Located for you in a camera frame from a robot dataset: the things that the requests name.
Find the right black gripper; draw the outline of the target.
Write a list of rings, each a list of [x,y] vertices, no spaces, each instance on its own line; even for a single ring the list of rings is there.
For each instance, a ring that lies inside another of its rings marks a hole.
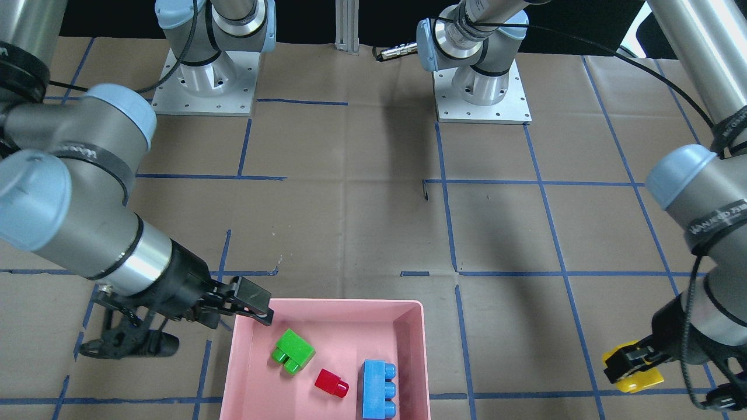
[[[168,266],[147,289],[129,297],[97,292],[93,298],[107,309],[135,313],[140,307],[155,307],[168,319],[196,321],[206,327],[217,327],[221,316],[251,317],[270,326],[274,314],[270,300],[268,290],[244,276],[219,284],[202,258],[175,241]]]

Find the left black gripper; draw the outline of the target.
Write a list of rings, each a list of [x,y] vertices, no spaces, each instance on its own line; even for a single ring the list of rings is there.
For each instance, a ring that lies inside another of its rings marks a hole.
[[[694,326],[688,328],[687,351],[682,353],[686,321],[683,297],[678,295],[653,315],[650,335],[605,353],[605,375],[611,384],[657,384],[654,359],[659,363],[684,361],[702,365],[721,358],[720,344]]]

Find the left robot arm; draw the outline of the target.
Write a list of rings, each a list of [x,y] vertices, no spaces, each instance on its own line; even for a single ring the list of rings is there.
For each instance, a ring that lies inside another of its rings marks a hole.
[[[491,106],[525,37],[531,1],[461,1],[419,22],[424,69],[456,69],[465,101]],[[605,358],[612,383],[656,365],[712,362],[745,383],[745,17],[734,1],[651,1],[650,8],[704,103],[711,144],[681,146],[646,178],[649,194],[683,229],[689,252],[714,266],[652,319],[649,337]]]

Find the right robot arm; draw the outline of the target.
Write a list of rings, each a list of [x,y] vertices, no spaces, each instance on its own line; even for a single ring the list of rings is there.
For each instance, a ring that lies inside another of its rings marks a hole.
[[[203,260],[128,208],[156,114],[117,83],[72,107],[44,104],[65,1],[2,2],[2,240],[100,287],[96,302],[149,332],[153,317],[216,327],[223,314],[270,325],[270,294],[213,280]]]

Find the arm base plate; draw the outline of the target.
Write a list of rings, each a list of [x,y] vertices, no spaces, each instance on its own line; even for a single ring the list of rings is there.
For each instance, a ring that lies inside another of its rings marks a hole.
[[[250,117],[261,53],[223,51],[202,66],[181,64],[156,88],[152,107],[158,115]]]
[[[533,121],[516,61],[497,77],[467,67],[432,72],[437,120],[528,125]]]

